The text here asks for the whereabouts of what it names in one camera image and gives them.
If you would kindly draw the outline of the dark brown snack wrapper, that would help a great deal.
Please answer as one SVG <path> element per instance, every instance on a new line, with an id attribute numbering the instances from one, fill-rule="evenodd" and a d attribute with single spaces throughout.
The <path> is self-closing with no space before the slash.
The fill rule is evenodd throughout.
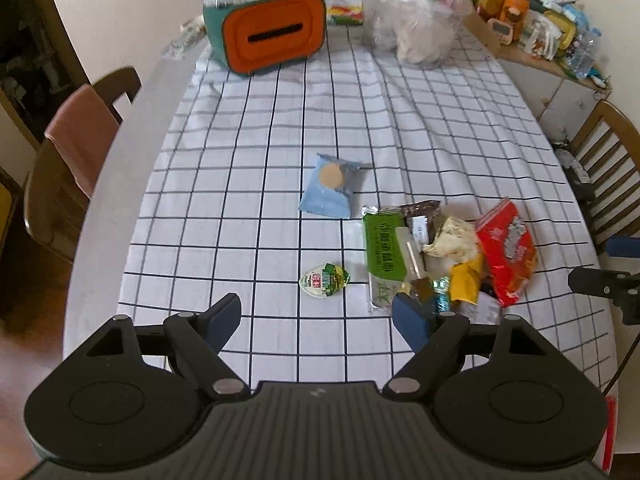
<path id="1" fill-rule="evenodd" d="M 438 200 L 422 200 L 422 202 L 399 207 L 413 238 L 423 244 L 432 242 L 436 233 L 435 222 L 440 213 Z"/>

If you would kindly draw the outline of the blue cookie snack packet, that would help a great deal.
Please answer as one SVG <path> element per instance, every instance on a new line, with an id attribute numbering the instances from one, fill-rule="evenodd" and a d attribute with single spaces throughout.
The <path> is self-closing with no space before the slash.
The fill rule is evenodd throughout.
<path id="1" fill-rule="evenodd" d="M 360 170 L 363 170 L 360 162 L 318 154 L 298 210 L 331 219 L 349 219 L 352 215 L 350 200 Z"/>

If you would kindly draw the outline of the clear plastic snack tube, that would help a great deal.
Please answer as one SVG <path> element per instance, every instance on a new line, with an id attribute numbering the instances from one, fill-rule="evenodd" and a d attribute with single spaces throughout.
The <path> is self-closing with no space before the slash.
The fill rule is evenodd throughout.
<path id="1" fill-rule="evenodd" d="M 419 244 L 406 226 L 398 226 L 395 235 L 406 268 L 400 290 L 424 304 L 434 295 L 434 290 L 425 270 Z"/>

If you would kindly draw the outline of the cream crumpled snack wrapper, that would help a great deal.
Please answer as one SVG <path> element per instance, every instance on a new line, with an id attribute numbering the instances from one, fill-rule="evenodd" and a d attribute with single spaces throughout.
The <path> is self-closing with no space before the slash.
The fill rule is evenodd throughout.
<path id="1" fill-rule="evenodd" d="M 480 250 L 472 223 L 447 217 L 439 226 L 431 244 L 423 246 L 422 252 L 434 258 L 445 258 L 454 263 L 474 260 Z"/>

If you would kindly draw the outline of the green snack packet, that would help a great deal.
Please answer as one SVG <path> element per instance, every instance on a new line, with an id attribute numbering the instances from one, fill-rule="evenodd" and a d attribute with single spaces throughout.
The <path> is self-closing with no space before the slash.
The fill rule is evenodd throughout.
<path id="1" fill-rule="evenodd" d="M 389 309 L 405 283 L 407 268 L 396 236 L 396 229 L 401 226 L 405 226 L 404 218 L 396 211 L 365 212 L 362 216 L 373 309 Z"/>

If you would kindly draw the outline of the red snack bag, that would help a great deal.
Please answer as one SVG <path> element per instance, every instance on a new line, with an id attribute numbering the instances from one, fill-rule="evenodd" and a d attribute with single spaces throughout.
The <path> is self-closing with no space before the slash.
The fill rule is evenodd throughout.
<path id="1" fill-rule="evenodd" d="M 480 217 L 475 222 L 475 233 L 498 303 L 503 308 L 513 306 L 536 269 L 532 234 L 510 198 L 503 198 Z"/>

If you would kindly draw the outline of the right wooden chair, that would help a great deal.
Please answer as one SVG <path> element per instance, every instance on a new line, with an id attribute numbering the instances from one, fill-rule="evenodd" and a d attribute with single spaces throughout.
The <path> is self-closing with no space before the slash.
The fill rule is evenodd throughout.
<path id="1" fill-rule="evenodd" d="M 639 235 L 639 131 L 615 105 L 601 100 L 568 144 L 590 177 L 582 202 L 594 248 L 614 237 Z"/>

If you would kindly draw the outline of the white side cabinet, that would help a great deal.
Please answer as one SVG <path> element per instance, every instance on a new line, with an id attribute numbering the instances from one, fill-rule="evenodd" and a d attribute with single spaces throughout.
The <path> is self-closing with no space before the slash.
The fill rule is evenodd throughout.
<path id="1" fill-rule="evenodd" d="M 500 60 L 502 68 L 521 92 L 540 128 L 553 142 L 573 140 L 597 102 L 607 99 L 610 90 L 594 84 Z"/>

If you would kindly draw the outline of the white black grid tablecloth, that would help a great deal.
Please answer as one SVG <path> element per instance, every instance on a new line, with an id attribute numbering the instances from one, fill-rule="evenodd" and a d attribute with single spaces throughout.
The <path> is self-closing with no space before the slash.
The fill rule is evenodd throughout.
<path id="1" fill-rule="evenodd" d="M 330 25 L 311 58 L 252 76 L 204 47 L 145 185 L 119 312 L 158 325 L 235 294 L 222 357 L 248 384 L 382 384 L 411 354 L 393 296 L 427 269 L 454 288 L 420 245 L 506 205 L 537 256 L 513 313 L 605 387 L 610 306 L 567 284 L 598 258 L 516 85 L 468 32 L 434 67 L 365 34 Z"/>

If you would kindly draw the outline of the clear water bottle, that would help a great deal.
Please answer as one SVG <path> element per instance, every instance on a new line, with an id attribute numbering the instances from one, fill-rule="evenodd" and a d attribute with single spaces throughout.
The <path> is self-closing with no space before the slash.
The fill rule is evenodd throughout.
<path id="1" fill-rule="evenodd" d="M 581 29 L 574 38 L 572 50 L 566 56 L 566 64 L 577 79 L 585 79 L 589 76 L 601 36 L 600 29 L 593 27 Z"/>

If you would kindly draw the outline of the pink cloth on chair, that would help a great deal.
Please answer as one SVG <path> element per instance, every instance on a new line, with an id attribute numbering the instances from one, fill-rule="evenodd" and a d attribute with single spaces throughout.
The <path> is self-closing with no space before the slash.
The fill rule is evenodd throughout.
<path id="1" fill-rule="evenodd" d="M 89 198 L 118 129 L 93 86 L 83 84 L 61 105 L 44 133 Z"/>

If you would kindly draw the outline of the white kitchen timer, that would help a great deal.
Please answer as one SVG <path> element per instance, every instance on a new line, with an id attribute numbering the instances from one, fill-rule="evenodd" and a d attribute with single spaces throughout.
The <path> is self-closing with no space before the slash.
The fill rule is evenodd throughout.
<path id="1" fill-rule="evenodd" d="M 510 22 L 490 18 L 487 21 L 489 29 L 496 35 L 500 44 L 510 46 L 513 41 L 514 27 Z"/>

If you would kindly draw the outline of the orange jar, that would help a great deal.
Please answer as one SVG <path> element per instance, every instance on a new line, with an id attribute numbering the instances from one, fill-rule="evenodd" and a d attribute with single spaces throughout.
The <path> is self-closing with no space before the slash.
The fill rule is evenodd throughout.
<path id="1" fill-rule="evenodd" d="M 499 20 L 512 27 L 514 41 L 521 36 L 528 10 L 529 0 L 503 0 Z"/>

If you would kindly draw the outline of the orange teal tissue box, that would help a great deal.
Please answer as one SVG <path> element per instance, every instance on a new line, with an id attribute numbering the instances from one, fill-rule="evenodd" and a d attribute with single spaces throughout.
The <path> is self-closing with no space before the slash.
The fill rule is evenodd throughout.
<path id="1" fill-rule="evenodd" d="M 248 76 L 318 52 L 324 0 L 205 0 L 203 20 L 216 60 Z"/>

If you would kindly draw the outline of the clear plastic snack bag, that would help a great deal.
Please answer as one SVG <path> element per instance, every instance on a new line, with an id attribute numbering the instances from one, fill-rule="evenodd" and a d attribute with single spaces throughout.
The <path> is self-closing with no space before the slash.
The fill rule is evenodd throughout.
<path id="1" fill-rule="evenodd" d="M 361 0 L 363 40 L 398 61 L 434 67 L 442 64 L 458 38 L 471 0 Z"/>

